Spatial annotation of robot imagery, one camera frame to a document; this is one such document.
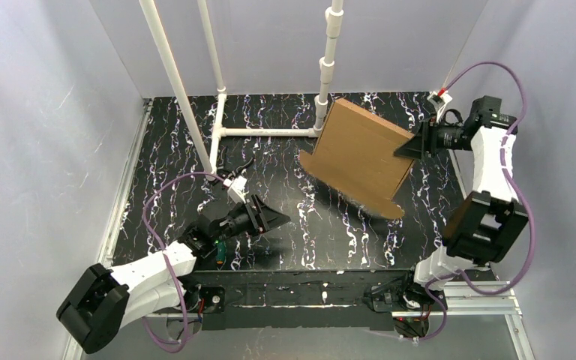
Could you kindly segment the brown cardboard box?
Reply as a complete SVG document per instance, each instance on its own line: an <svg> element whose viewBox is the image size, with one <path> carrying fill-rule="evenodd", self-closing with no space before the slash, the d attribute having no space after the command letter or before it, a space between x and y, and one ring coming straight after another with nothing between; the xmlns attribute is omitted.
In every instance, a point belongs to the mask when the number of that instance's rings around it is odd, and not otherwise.
<svg viewBox="0 0 576 360"><path fill-rule="evenodd" d="M336 100L312 152L301 150L298 160L309 175L389 220L404 216L394 201L414 160L395 150L413 134L354 104Z"/></svg>

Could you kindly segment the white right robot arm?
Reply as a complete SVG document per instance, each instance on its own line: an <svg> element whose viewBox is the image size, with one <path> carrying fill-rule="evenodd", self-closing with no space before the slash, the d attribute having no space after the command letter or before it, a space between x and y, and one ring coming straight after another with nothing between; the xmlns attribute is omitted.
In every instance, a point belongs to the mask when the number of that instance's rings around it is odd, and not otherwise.
<svg viewBox="0 0 576 360"><path fill-rule="evenodd" d="M448 123L450 96L432 92L427 100L433 107L429 119L394 155L420 161L442 150L463 150L474 157L471 192L445 225L441 245L414 267L417 287L440 291L462 271L501 261L530 216L510 182L518 120L501 113L502 101L475 99L466 119L456 112L457 121Z"/></svg>

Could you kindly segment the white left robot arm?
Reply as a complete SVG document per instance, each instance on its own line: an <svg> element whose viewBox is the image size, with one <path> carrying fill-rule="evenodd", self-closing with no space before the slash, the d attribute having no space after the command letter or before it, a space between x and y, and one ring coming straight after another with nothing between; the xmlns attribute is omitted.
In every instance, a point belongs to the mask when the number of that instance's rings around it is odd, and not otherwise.
<svg viewBox="0 0 576 360"><path fill-rule="evenodd" d="M257 195L232 208L205 208L164 250L124 265L90 265L55 313L87 354L109 344L119 330L164 308L199 303L196 291L181 279L212 256L219 245L247 234L259 236L291 221Z"/></svg>

